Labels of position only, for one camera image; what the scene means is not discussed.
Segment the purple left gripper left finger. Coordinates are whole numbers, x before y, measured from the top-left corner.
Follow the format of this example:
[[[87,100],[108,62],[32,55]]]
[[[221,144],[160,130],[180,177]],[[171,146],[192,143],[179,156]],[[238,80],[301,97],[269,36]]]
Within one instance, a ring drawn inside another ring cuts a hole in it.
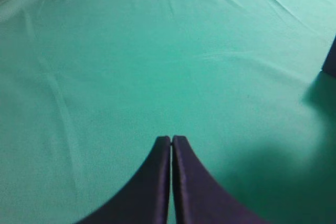
[[[157,137],[133,177],[106,203],[79,223],[167,223],[171,141]]]

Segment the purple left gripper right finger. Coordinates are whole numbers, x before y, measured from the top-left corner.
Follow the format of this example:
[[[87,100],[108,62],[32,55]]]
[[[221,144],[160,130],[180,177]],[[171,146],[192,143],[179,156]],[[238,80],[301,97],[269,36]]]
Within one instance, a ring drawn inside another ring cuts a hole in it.
[[[267,223],[223,189],[185,136],[173,137],[172,151],[177,223]]]

